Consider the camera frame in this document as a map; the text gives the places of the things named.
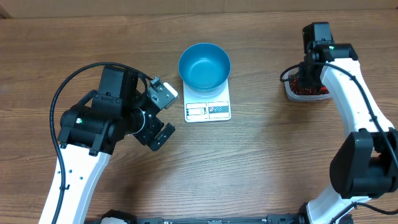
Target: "wood grain surface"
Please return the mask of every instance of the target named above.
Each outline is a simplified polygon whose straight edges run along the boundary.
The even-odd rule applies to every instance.
[[[187,124],[183,100],[159,118],[176,131],[158,151],[133,137],[117,144],[95,189],[88,218],[109,209],[138,217],[254,217],[294,213],[328,185],[344,141],[332,100],[295,103],[279,74],[303,59],[301,30],[329,21],[335,40],[352,43],[380,109],[398,124],[398,11],[268,12],[0,21],[0,223],[37,223],[53,178],[49,107],[78,68],[114,61],[158,75],[180,94],[177,64],[197,42],[224,48],[232,119]],[[62,91],[60,115],[97,89],[101,68]],[[398,194],[372,201],[398,207]],[[358,223],[397,223],[365,208]]]
[[[395,9],[396,0],[0,0],[12,18]]]

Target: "white arm segment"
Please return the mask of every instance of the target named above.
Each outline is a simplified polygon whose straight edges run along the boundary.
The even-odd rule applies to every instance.
[[[71,144],[68,144],[66,149],[61,149],[61,153],[65,163],[65,186],[66,188],[69,186],[69,189],[65,190],[57,223],[80,224],[85,221],[94,188],[108,165],[111,155],[99,152],[97,156],[90,156],[87,148]],[[61,173],[58,172],[60,172],[60,164],[57,160],[54,179],[40,224],[51,223],[54,216],[61,185]]]
[[[383,131],[388,131],[388,128],[390,127],[393,128],[392,123],[381,113],[369,92],[369,89],[363,80],[359,62],[354,61],[351,58],[338,58],[335,59],[334,62],[330,63],[343,68],[356,77],[364,89]],[[344,133],[346,137],[350,132],[358,131],[361,128],[366,128],[369,132],[378,132],[373,121],[371,121],[371,117],[362,94],[358,90],[354,81],[350,80],[347,75],[341,73],[337,69],[327,66],[323,67],[320,78],[322,83],[330,92],[341,119],[343,120]],[[336,217],[352,202],[365,203],[370,199],[371,198],[367,196],[342,199],[341,195],[333,189],[331,184],[329,184],[317,199],[308,203],[308,219],[311,224],[328,224],[331,222],[332,218]]]

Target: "red object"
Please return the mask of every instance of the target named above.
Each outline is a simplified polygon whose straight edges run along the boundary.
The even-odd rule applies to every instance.
[[[294,79],[289,81],[289,86],[290,89],[292,90],[293,93],[296,95],[318,95],[317,90],[313,88],[301,88],[299,85],[299,78],[295,77]],[[321,88],[321,92],[319,95],[324,95],[328,94],[329,91],[326,89],[326,87]]]

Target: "wooden tabletop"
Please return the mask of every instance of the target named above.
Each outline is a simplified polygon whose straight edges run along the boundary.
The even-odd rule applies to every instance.
[[[254,217],[295,213],[329,181],[345,140],[332,100],[295,103],[279,74],[303,59],[302,28],[328,21],[351,43],[380,109],[398,125],[398,11],[268,12],[0,20],[0,222],[37,223],[55,168],[49,107],[78,68],[113,61],[159,76],[182,95],[177,63],[192,44],[212,42],[231,58],[232,119],[187,124],[183,99],[159,118],[176,131],[157,152],[134,137],[119,142],[96,186],[88,217],[109,209],[138,217]],[[74,78],[60,115],[89,90],[101,68]],[[370,202],[398,207],[398,193]],[[358,223],[394,223],[366,208]]]

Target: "transparent plastic container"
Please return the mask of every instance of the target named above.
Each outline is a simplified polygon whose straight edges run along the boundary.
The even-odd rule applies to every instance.
[[[291,70],[290,72],[286,73],[284,75],[284,79],[288,78],[290,74],[295,74],[298,72],[298,68],[295,68]],[[292,101],[315,101],[315,100],[325,100],[331,98],[331,95],[328,94],[322,94],[322,95],[297,95],[295,94],[291,89],[289,82],[285,82],[285,90],[286,90],[286,96],[288,99]]]

